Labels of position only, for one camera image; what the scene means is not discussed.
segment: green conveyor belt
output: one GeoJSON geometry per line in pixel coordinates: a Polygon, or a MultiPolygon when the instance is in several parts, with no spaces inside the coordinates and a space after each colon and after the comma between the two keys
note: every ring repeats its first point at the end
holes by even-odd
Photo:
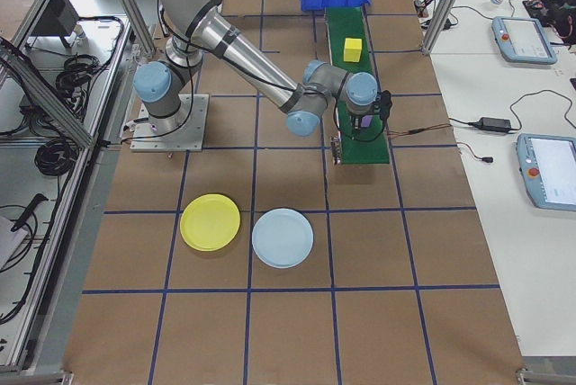
{"type": "MultiPolygon", "coordinates": [[[[367,72],[374,74],[368,41],[366,40],[364,17],[362,11],[356,7],[339,7],[326,9],[328,23],[328,42],[332,65],[344,68],[352,73],[367,72]],[[344,40],[346,37],[362,39],[362,54],[358,63],[344,61],[344,40]]],[[[347,115],[346,103],[338,102],[338,122],[340,129],[352,136],[352,126],[347,115]]],[[[362,129],[355,138],[372,139],[382,130],[382,121],[374,116],[368,129],[362,129]]],[[[359,142],[340,134],[342,164],[378,164],[390,163],[388,144],[384,135],[380,135],[372,142],[359,142]]]]}

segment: yellow plate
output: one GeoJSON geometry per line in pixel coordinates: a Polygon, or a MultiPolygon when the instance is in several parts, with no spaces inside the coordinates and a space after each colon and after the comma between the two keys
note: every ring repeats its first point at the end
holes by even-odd
{"type": "Polygon", "coordinates": [[[238,233],[240,211],[221,194],[205,194],[188,204],[180,219],[180,233],[188,246],[211,252],[226,246],[238,233]]]}

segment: power adapter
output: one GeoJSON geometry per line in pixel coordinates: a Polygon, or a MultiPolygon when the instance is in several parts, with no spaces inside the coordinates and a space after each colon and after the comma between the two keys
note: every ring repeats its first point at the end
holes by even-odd
{"type": "Polygon", "coordinates": [[[504,118],[482,117],[476,122],[469,122],[468,125],[478,130],[495,131],[497,133],[509,133],[513,130],[510,125],[510,120],[504,118]]]}

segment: white table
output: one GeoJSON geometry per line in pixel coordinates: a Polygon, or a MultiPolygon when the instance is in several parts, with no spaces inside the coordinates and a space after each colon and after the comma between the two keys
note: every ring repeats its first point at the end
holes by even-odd
{"type": "MultiPolygon", "coordinates": [[[[527,17],[521,0],[513,0],[516,17],[527,17]]],[[[457,0],[489,17],[508,16],[508,0],[457,0]]],[[[481,116],[507,118],[517,127],[509,106],[525,93],[545,88],[573,102],[576,57],[555,48],[558,62],[549,67],[510,64],[502,58],[491,22],[468,9],[457,9],[459,26],[443,31],[432,50],[436,78],[451,117],[476,121],[481,116]]],[[[559,41],[548,31],[550,40],[559,41]]],[[[554,94],[526,97],[515,106],[522,132],[576,136],[564,119],[568,103],[554,94]]],[[[576,122],[576,108],[569,113],[576,122]]],[[[470,144],[487,165],[463,148],[462,160],[512,325],[524,356],[576,355],[576,214],[540,210],[527,196],[515,143],[517,134],[500,135],[455,128],[456,140],[470,144]]]]}

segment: yellow cube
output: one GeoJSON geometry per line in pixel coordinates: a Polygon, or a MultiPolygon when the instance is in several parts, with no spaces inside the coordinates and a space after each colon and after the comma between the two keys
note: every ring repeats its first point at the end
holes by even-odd
{"type": "Polygon", "coordinates": [[[362,39],[352,39],[346,37],[344,41],[344,61],[347,63],[357,63],[362,55],[362,39]]]}

